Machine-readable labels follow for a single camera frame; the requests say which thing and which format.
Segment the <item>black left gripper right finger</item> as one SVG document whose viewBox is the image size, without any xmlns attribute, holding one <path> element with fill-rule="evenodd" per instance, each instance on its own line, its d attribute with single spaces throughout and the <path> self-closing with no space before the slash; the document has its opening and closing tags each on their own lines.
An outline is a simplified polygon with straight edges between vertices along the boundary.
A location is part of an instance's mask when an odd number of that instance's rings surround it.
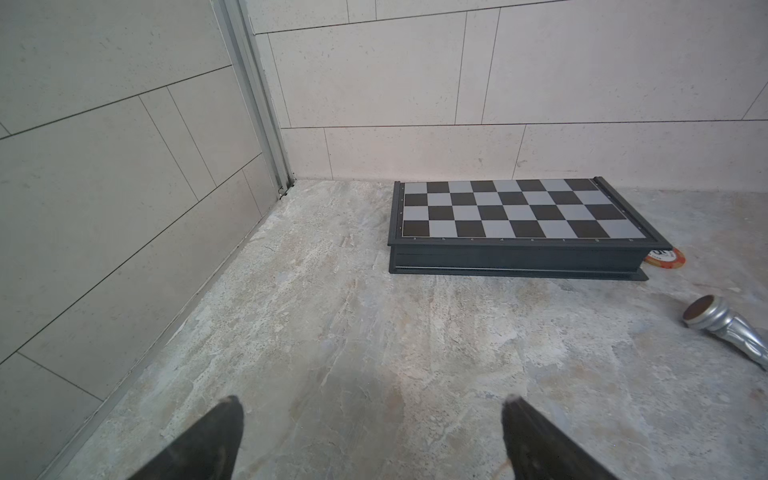
<svg viewBox="0 0 768 480">
<path fill-rule="evenodd" d="M 501 425 L 516 479 L 618 479 L 522 396 L 504 400 Z"/>
</svg>

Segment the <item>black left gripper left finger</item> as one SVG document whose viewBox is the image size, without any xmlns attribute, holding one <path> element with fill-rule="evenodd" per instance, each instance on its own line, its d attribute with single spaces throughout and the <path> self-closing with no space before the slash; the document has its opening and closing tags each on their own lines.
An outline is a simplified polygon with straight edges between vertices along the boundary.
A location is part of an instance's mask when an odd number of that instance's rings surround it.
<svg viewBox="0 0 768 480">
<path fill-rule="evenodd" d="M 129 479 L 231 479 L 243 431 L 243 405 L 227 396 Z"/>
</svg>

